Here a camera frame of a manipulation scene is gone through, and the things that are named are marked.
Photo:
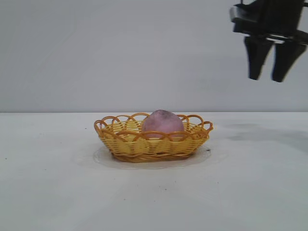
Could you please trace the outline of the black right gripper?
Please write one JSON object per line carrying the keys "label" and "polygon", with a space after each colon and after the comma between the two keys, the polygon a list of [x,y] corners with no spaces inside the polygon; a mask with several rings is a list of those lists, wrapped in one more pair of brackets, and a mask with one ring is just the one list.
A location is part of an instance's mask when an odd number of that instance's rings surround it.
{"label": "black right gripper", "polygon": [[284,40],[275,44],[275,62],[271,78],[283,82],[296,60],[305,52],[308,43],[307,32],[298,30],[304,0],[255,0],[230,8],[233,31],[250,35],[244,38],[248,58],[248,77],[258,80],[267,55],[274,41],[266,38]]}

